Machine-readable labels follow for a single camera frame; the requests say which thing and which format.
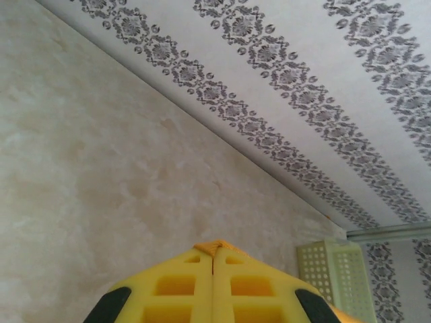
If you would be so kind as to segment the aluminium corner post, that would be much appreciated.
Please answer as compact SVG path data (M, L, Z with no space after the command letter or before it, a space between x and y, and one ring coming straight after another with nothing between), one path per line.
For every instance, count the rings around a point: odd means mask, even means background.
M347 239L353 242L384 242L402 239L422 239L427 238L428 236L431 236L431 221L347 232Z

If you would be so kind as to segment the pale green perforated plastic basket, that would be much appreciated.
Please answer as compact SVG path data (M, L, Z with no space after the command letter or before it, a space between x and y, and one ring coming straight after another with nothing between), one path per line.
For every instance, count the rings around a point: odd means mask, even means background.
M377 323L361 247L336 238L296 248L299 278L336 308L363 323Z

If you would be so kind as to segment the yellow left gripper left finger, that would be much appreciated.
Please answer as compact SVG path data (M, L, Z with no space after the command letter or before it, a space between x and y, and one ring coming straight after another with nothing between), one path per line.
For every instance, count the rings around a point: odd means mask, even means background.
M212 257L192 248L114 284L86 323L211 323Z

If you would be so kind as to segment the orange t-shirt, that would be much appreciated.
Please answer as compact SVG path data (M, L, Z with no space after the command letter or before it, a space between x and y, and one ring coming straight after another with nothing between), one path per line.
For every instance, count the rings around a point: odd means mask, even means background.
M237 248L236 246L230 244L229 242L225 240L214 240L210 242L202 242L195 244L194 249L200 250L207 255L211 256L213 259L216 257L216 254L220 248L224 248L227 250L231 250L236 252L237 254L241 254L243 256L248 257L248 254L244 252L243 250Z

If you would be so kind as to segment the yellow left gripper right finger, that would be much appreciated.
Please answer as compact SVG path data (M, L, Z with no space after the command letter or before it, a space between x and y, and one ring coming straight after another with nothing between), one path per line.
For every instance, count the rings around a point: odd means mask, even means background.
M312 285L227 248L214 258L214 323L352 323Z

